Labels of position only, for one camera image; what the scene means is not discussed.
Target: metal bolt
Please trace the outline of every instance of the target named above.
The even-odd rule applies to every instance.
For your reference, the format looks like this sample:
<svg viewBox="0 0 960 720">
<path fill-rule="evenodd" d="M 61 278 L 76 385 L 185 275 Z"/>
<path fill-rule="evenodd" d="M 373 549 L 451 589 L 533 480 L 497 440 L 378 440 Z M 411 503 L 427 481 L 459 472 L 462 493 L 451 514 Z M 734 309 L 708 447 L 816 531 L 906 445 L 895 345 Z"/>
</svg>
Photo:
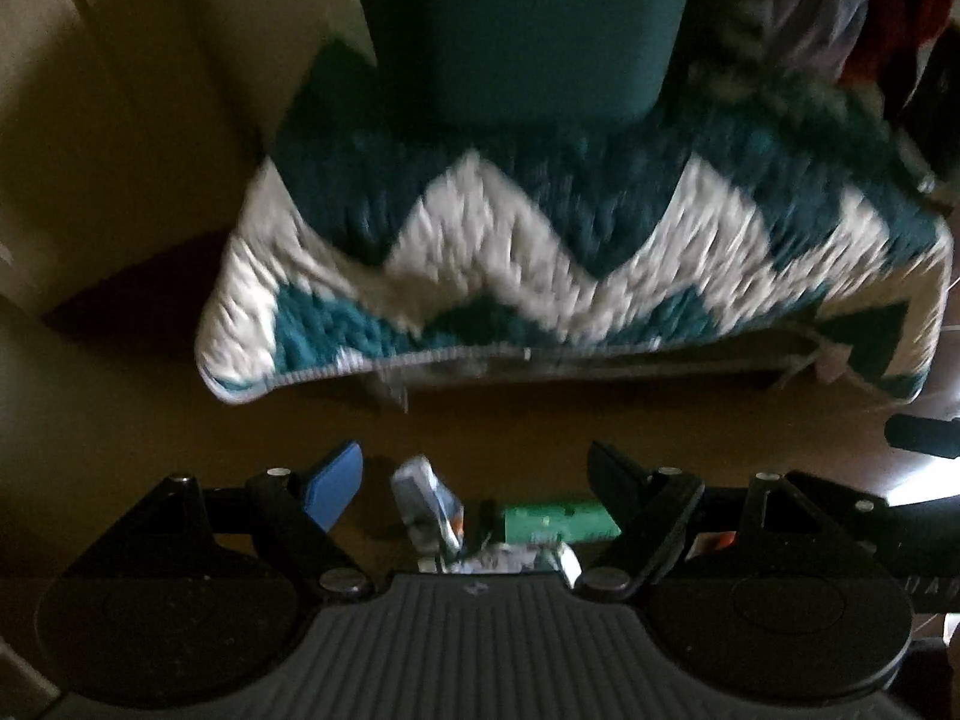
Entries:
<svg viewBox="0 0 960 720">
<path fill-rule="evenodd" d="M 588 568 L 580 575 L 580 582 L 591 590 L 602 593 L 623 592 L 630 586 L 630 574 L 622 568 L 613 568 L 611 565 L 601 565 L 597 568 Z"/>
<path fill-rule="evenodd" d="M 356 568 L 331 568 L 320 575 L 320 587 L 344 598 L 359 598 L 367 592 L 370 580 Z"/>
</svg>

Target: chevron blanket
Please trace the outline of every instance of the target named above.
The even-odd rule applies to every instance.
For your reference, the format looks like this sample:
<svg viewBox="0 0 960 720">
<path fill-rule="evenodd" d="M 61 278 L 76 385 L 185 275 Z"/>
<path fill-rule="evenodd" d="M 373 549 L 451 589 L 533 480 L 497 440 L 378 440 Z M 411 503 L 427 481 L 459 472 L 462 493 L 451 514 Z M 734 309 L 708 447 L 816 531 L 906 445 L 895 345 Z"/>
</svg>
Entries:
<svg viewBox="0 0 960 720">
<path fill-rule="evenodd" d="M 224 255 L 200 371 L 242 402 L 398 365 L 610 356 L 776 325 L 911 399 L 952 239 L 859 116 L 784 79 L 712 79 L 614 132 L 403 143 L 291 116 Z"/>
</svg>

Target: wooden floor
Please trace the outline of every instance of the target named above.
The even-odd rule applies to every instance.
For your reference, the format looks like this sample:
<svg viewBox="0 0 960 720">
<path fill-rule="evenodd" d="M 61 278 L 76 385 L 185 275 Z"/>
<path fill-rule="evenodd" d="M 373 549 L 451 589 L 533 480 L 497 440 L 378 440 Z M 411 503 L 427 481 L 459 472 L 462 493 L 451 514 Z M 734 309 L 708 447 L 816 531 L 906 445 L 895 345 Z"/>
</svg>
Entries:
<svg viewBox="0 0 960 720">
<path fill-rule="evenodd" d="M 387 480 L 419 453 L 467 500 L 585 494 L 593 439 L 714 485 L 804 469 L 901 497 L 960 493 L 960 464 L 885 445 L 895 408 L 877 396 L 812 376 L 782 391 L 768 384 L 467 386 L 415 394 L 404 415 L 347 381 L 231 407 L 184 355 L 84 350 L 0 304 L 0 635 L 30 656 L 35 591 L 168 472 L 235 485 L 269 466 L 306 466 L 348 437 L 367 472 L 335 536 L 374 573 L 410 565 Z M 925 392 L 906 410 L 960 413 L 960 331 L 944 332 Z"/>
</svg>

